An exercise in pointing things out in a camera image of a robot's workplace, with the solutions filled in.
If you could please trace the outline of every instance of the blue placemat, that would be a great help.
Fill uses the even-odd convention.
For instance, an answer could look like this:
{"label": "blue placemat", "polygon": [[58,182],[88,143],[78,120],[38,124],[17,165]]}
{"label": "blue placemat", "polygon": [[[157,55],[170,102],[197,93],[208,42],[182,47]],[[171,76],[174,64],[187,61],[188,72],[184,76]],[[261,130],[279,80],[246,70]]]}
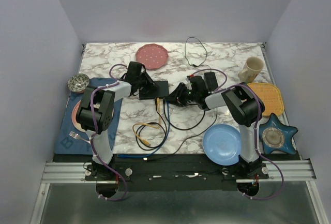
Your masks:
{"label": "blue placemat", "polygon": [[[103,86],[114,83],[114,79],[108,78],[92,78],[90,81],[91,86]],[[55,143],[55,153],[56,154],[81,154],[81,155],[91,155],[91,146],[82,140],[75,140],[69,136],[71,131],[79,133],[80,136],[88,140],[87,134],[79,131],[75,128],[71,120],[71,114],[75,105],[82,99],[83,94],[71,93],[67,108],[63,117],[61,129]],[[115,142],[116,131],[119,121],[119,113],[121,111],[122,100],[114,103],[114,115],[112,122],[108,128],[108,137],[110,147],[113,148]]]}

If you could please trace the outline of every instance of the patterned bowl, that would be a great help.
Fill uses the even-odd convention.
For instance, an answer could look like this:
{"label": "patterned bowl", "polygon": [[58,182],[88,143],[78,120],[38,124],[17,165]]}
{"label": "patterned bowl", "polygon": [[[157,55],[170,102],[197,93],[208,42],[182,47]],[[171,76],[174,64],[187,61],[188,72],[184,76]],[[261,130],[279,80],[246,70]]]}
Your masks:
{"label": "patterned bowl", "polygon": [[82,73],[72,76],[68,81],[69,90],[78,94],[83,93],[88,85],[89,77]]}

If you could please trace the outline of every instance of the yellow cable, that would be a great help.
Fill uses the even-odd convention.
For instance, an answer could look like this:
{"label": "yellow cable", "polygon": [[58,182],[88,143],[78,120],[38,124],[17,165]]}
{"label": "yellow cable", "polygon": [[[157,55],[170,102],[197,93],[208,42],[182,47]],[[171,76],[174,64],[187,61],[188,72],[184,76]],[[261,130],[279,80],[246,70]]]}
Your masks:
{"label": "yellow cable", "polygon": [[[157,98],[157,110],[158,110],[159,113],[161,113],[161,108],[160,108],[160,98]],[[160,116],[160,115],[159,115],[159,124],[161,125],[161,116]],[[137,132],[136,132],[135,129],[134,129],[134,127],[135,127],[136,125],[142,125],[142,126],[147,126],[147,127],[153,127],[153,128],[155,128],[155,129],[159,129],[160,126],[153,126],[153,125],[151,125],[151,124],[140,123],[140,122],[139,122],[139,123],[135,123],[135,124],[132,126],[132,131],[134,132],[134,135],[135,135],[139,140],[141,140],[141,142],[143,142],[145,145],[150,146],[151,144],[150,144],[147,140],[141,138],[141,137],[137,134]]]}

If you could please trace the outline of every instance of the mug handle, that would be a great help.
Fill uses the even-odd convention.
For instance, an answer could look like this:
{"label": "mug handle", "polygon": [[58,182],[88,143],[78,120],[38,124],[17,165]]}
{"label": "mug handle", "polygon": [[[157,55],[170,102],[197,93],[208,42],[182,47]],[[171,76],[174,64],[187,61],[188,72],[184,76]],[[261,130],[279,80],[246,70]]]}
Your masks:
{"label": "mug handle", "polygon": [[246,76],[247,72],[248,72],[248,69],[244,68],[238,73],[238,77],[241,81],[244,80],[244,77]]}

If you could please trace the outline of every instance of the blue cable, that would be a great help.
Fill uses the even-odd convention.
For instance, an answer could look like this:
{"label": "blue cable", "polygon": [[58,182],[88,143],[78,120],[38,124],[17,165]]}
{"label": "blue cable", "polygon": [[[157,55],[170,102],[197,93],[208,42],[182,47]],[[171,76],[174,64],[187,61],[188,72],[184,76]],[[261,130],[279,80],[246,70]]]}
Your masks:
{"label": "blue cable", "polygon": [[[169,103],[168,102],[167,102],[167,109],[168,109],[168,131],[165,134],[165,139],[168,138],[168,134],[169,134],[169,131],[170,131],[170,110],[169,110]],[[160,150],[161,147],[162,146],[159,146],[157,149],[155,149],[155,151],[153,151],[150,154],[146,154],[146,155],[134,156],[134,155],[119,154],[118,157],[119,158],[146,158],[146,157],[149,157],[149,156],[155,154],[158,150]]]}

